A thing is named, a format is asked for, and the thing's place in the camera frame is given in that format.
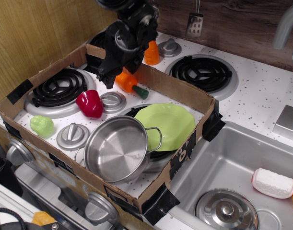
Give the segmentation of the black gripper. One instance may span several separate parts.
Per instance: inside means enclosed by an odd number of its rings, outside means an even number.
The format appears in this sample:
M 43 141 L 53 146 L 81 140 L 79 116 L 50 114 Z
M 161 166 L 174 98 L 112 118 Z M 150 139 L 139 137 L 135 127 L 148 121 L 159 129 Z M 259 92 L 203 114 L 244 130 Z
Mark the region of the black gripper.
M 105 31 L 105 59 L 98 68 L 98 78 L 107 89 L 112 89 L 116 76 L 126 68 L 135 73 L 140 67 L 149 42 L 157 37 L 157 20 L 145 16 L 137 27 L 130 28 L 118 20 Z

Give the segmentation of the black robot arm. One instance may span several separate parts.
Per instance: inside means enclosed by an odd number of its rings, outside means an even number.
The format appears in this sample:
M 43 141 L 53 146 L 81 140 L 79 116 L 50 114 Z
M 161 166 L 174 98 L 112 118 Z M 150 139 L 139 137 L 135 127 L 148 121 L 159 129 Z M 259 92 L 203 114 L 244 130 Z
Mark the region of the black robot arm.
M 149 42 L 157 37 L 158 24 L 155 9 L 147 0 L 98 0 L 97 3 L 118 16 L 105 30 L 105 59 L 98 69 L 98 79 L 111 89 L 123 68 L 132 74 L 137 71 Z

